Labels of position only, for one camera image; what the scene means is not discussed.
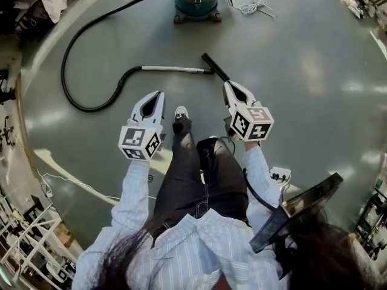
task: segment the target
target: dark jeans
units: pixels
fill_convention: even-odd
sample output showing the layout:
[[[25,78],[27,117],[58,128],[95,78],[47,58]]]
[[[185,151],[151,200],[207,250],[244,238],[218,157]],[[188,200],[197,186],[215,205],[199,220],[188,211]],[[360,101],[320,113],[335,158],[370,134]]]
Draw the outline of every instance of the dark jeans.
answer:
[[[161,220],[153,237],[174,227],[186,215],[200,218],[212,208],[224,217],[247,222],[247,186],[242,168],[223,140],[208,138],[195,147],[191,121],[173,125],[173,157],[158,192],[154,217]],[[200,169],[204,171],[205,184]]]

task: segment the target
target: white sneaker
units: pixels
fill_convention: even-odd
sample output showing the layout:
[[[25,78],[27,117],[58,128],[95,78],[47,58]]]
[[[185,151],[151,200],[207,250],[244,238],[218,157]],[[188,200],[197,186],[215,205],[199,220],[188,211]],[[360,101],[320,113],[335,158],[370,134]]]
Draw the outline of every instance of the white sneaker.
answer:
[[[176,111],[175,111],[175,122],[183,117],[189,118],[188,111],[184,106],[180,105],[178,106],[178,108],[176,108]]]

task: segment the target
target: light blue striped shirt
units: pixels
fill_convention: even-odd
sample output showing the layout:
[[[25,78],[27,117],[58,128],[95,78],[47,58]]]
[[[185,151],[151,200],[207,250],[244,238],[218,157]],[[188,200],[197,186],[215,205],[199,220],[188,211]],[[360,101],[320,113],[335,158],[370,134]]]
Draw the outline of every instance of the light blue striped shirt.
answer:
[[[279,186],[269,176],[260,147],[244,156],[248,179],[255,192],[274,207],[278,206]],[[120,202],[112,209],[111,227],[105,227],[96,241],[79,257],[73,289],[90,289],[98,278],[98,268],[109,247],[137,232],[148,218],[149,163],[132,161],[123,181]],[[255,254],[249,244],[270,216],[249,194],[244,222],[222,217],[210,209],[202,218],[186,215],[165,231],[152,248],[146,239],[128,268],[128,283],[134,289],[211,289],[223,273],[232,289],[287,288],[288,278],[279,281],[282,268],[269,247]]]

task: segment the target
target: black hose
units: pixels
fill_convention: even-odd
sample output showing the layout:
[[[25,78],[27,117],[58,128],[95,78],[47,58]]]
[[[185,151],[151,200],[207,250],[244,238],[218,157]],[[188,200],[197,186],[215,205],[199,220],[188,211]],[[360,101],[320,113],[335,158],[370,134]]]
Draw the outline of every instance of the black hose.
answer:
[[[137,71],[141,71],[141,66],[135,66],[134,68],[131,68],[129,71],[127,71],[120,79],[120,81],[118,82],[117,84],[117,88],[115,89],[113,95],[110,97],[110,99],[105,102],[104,104],[100,105],[100,106],[96,106],[94,108],[86,108],[80,104],[78,104],[77,102],[74,101],[74,99],[72,98],[70,92],[68,91],[68,88],[67,88],[67,85],[66,85],[66,78],[65,78],[65,69],[66,69],[66,62],[67,62],[67,58],[68,58],[68,55],[70,53],[70,50],[71,48],[73,47],[75,41],[80,37],[80,35],[82,33],[84,33],[87,29],[89,29],[91,26],[95,25],[96,23],[104,20],[105,18],[107,18],[108,16],[110,15],[113,15],[113,14],[116,14],[122,10],[125,10],[126,8],[129,8],[131,7],[132,5],[135,5],[139,2],[142,2],[144,0],[133,0],[125,5],[123,5],[122,7],[119,7],[109,13],[106,13],[98,18],[95,18],[94,20],[92,20],[91,22],[87,23],[86,25],[84,25],[76,34],[75,36],[72,38],[72,40],[70,41],[70,43],[68,44],[67,46],[67,49],[66,49],[66,52],[65,52],[65,55],[63,57],[63,61],[62,61],[62,67],[60,69],[60,80],[62,82],[62,87],[63,87],[63,91],[65,92],[65,96],[67,98],[67,100],[71,103],[72,106],[74,106],[75,108],[77,108],[78,110],[82,111],[82,112],[98,112],[98,111],[101,111],[102,109],[105,109],[107,108],[108,106],[112,105],[114,103],[114,101],[117,99],[117,97],[119,96],[119,94],[121,93],[122,91],[122,88],[125,84],[125,80],[133,73],[137,72]]]

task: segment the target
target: person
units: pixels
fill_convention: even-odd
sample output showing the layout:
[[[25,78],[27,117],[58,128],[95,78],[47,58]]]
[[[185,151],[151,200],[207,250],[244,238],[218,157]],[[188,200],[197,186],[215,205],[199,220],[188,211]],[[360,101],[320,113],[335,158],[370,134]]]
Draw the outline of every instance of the person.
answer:
[[[225,142],[210,137],[195,146],[191,125],[186,108],[179,106],[172,161],[148,221],[150,165],[132,161],[111,226],[79,257],[73,289],[376,288],[356,261],[348,233],[321,215],[292,234],[292,269],[284,277],[272,247],[255,254],[249,241],[271,212],[247,191],[242,168]],[[278,207],[281,192],[259,143],[245,147],[250,185]]]

